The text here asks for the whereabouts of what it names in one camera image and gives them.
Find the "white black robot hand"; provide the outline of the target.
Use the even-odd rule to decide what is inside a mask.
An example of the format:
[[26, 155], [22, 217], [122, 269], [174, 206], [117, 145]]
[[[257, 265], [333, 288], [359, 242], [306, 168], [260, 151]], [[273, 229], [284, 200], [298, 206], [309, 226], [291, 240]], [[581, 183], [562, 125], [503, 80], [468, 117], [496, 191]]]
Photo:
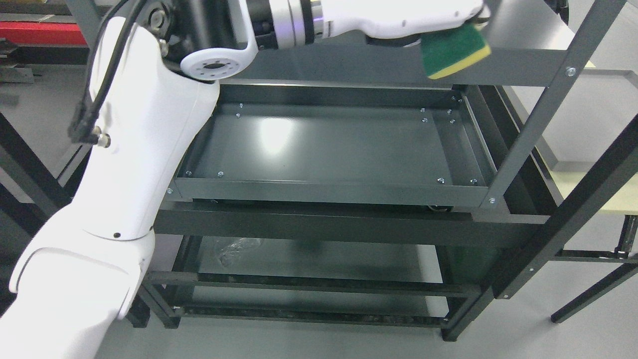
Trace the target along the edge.
[[369, 38], [399, 39], [458, 28], [491, 16], [484, 0], [322, 0], [323, 37], [359, 30]]

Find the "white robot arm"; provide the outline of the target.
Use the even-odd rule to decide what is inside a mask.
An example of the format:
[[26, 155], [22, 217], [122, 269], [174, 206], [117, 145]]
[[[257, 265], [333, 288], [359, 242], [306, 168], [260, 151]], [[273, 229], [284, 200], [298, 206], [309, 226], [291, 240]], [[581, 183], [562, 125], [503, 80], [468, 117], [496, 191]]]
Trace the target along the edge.
[[100, 30], [71, 123], [91, 145], [70, 204], [44, 223], [9, 280], [3, 359], [93, 359], [134, 306], [154, 223], [220, 80], [277, 48], [327, 38], [337, 0], [124, 0]]

